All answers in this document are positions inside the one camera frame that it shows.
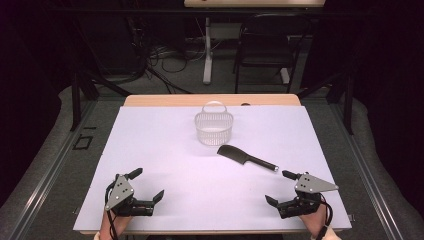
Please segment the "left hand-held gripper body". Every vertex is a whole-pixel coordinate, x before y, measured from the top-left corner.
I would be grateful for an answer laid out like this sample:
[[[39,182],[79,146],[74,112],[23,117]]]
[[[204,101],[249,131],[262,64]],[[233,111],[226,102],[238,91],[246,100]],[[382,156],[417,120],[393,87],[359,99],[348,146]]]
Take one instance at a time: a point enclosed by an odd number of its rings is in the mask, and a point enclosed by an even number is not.
[[[152,216],[156,203],[137,200],[134,188],[124,175],[117,174],[115,180],[108,186],[105,197],[105,211],[111,211],[116,216]]]

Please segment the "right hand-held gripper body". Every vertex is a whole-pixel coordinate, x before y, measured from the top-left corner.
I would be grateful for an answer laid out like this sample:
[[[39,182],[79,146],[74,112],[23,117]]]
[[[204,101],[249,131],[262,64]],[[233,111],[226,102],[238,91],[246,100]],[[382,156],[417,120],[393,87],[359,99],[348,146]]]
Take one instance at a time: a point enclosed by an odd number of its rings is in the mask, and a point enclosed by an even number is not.
[[[336,191],[339,187],[328,181],[303,173],[295,180],[296,197],[288,202],[279,203],[277,210],[282,219],[314,213],[322,204],[322,193]]]

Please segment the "white plastic basket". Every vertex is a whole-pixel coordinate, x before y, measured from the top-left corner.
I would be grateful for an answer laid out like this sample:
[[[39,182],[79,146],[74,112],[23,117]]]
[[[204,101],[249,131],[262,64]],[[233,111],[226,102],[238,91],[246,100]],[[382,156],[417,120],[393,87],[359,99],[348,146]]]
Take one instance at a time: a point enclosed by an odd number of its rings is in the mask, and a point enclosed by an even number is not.
[[[209,101],[194,117],[197,138],[206,146],[220,146],[232,136],[234,117],[220,101]]]

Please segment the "person's left hand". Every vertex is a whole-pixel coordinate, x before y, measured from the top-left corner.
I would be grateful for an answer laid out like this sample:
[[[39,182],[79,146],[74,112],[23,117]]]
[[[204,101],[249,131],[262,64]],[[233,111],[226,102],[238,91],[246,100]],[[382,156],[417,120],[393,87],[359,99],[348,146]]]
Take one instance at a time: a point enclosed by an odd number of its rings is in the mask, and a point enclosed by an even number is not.
[[[131,217],[116,216],[111,211],[105,211],[103,213],[101,227],[99,230],[101,233],[101,239],[115,240],[126,230],[131,220]]]

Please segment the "person's right hand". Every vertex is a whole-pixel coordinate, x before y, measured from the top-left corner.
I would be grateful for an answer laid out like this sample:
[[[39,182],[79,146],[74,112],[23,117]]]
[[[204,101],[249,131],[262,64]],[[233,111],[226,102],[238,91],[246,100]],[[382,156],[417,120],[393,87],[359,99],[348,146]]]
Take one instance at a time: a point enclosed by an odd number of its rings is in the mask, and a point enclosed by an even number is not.
[[[316,212],[307,215],[300,215],[299,218],[310,232],[311,237],[317,238],[326,223],[327,208],[324,204],[321,204]]]

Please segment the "black metal stand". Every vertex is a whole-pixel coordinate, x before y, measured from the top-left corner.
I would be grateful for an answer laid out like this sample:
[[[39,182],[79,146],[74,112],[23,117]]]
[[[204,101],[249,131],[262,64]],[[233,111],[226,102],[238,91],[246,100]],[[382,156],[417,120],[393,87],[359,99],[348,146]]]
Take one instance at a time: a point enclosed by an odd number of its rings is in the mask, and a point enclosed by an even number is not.
[[[301,92],[297,93],[297,97],[299,99],[303,99],[328,84],[331,85],[330,90],[326,96],[326,100],[328,103],[338,103],[340,98],[344,97],[343,126],[345,127],[347,132],[352,135],[352,105],[354,91],[354,77],[352,73],[336,73],[316,83],[312,87],[306,88],[305,90],[302,90]]]
[[[82,121],[80,93],[83,93],[89,101],[95,101],[99,98],[99,92],[95,87],[96,83],[107,87],[121,96],[128,97],[130,95],[129,91],[124,90],[103,76],[92,71],[86,70],[75,72],[71,84],[73,113],[71,131],[75,131]]]

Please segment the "black folding chair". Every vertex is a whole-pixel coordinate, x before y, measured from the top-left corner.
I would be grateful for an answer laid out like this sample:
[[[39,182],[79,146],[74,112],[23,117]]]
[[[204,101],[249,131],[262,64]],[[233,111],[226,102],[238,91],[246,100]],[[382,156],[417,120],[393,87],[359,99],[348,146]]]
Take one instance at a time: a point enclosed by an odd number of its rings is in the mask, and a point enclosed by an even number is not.
[[[239,92],[240,68],[274,68],[289,71],[286,92],[292,87],[301,45],[312,28],[309,18],[300,14],[261,13],[248,17],[238,35],[233,66],[234,92]]]

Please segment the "light wooden desk top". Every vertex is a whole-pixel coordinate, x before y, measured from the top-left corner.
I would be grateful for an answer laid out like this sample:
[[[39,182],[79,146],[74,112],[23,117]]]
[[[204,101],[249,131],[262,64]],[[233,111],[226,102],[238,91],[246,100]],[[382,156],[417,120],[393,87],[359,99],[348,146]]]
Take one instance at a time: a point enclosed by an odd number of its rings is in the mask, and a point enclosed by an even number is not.
[[[276,8],[323,7],[326,0],[184,0],[185,7],[193,8]]]

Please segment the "aluminium floor rail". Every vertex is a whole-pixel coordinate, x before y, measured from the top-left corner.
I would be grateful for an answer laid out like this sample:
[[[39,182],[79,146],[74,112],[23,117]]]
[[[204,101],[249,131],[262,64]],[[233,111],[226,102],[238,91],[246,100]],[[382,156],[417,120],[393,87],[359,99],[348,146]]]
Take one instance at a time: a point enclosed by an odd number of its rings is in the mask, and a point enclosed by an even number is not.
[[[399,230],[397,223],[395,222],[394,217],[388,208],[388,204],[384,199],[380,189],[378,188],[374,177],[372,176],[370,168],[367,165],[354,136],[348,132],[344,125],[342,110],[337,104],[330,104],[329,107],[336,118],[336,122],[341,129],[345,141],[348,143],[353,153],[353,162],[356,165],[358,174],[360,175],[360,178],[364,184],[364,187],[388,240],[404,240],[404,237]]]
[[[88,240],[73,229],[99,160],[102,127],[97,103],[83,108],[82,123],[69,130],[61,114],[18,189],[0,212],[0,240]]]

